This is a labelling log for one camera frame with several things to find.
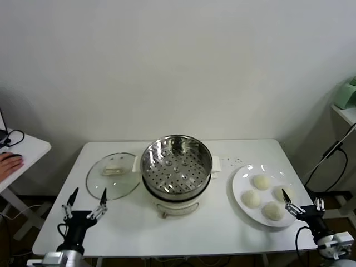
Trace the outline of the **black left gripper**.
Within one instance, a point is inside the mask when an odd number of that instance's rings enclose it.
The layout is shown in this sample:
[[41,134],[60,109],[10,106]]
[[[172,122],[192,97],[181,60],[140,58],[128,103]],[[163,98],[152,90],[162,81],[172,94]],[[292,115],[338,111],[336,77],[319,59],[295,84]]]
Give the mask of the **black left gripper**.
[[90,211],[73,211],[76,196],[79,188],[69,196],[68,201],[62,205],[63,221],[57,225],[58,233],[63,237],[63,243],[57,247],[57,251],[73,250],[80,254],[85,252],[83,241],[86,231],[97,224],[97,220],[102,218],[107,208],[107,189],[104,189],[100,204],[94,210]]

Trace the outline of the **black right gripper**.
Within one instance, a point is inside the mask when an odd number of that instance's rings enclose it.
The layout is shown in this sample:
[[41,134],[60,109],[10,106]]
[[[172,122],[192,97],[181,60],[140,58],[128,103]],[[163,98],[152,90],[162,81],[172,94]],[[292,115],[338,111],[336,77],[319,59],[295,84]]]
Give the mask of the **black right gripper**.
[[285,209],[294,217],[299,215],[299,220],[308,224],[308,227],[313,236],[313,240],[317,243],[320,239],[334,234],[323,220],[325,213],[324,199],[316,197],[314,205],[302,206],[301,208],[294,205],[284,189],[281,190],[285,201]]

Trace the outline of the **person's bare hand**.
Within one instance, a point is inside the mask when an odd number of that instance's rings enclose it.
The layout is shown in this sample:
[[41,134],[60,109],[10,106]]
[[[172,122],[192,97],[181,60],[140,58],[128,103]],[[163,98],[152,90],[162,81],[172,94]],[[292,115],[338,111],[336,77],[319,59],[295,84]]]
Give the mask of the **person's bare hand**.
[[23,156],[4,152],[0,161],[0,181],[2,182],[23,166]]

